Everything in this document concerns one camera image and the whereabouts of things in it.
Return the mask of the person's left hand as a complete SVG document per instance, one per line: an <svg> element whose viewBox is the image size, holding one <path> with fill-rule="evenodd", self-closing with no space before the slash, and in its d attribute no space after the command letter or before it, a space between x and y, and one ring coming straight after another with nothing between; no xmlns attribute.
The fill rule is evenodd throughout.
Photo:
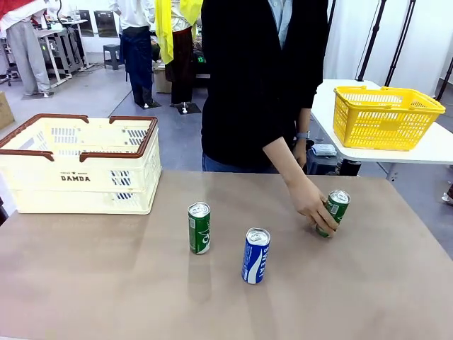
<svg viewBox="0 0 453 340"><path fill-rule="evenodd" d="M306 139L297 140L293 149L294 158L301 168L306 166Z"/></svg>

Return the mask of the person's right hand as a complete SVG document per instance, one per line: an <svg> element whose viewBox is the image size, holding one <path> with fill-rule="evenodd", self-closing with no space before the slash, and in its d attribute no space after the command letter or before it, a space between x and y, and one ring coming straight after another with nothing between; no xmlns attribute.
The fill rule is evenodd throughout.
<svg viewBox="0 0 453 340"><path fill-rule="evenodd" d="M333 236L338 223L325 208L326 198L318 187L307 177L297 179L287 187L296 211L328 236Z"/></svg>

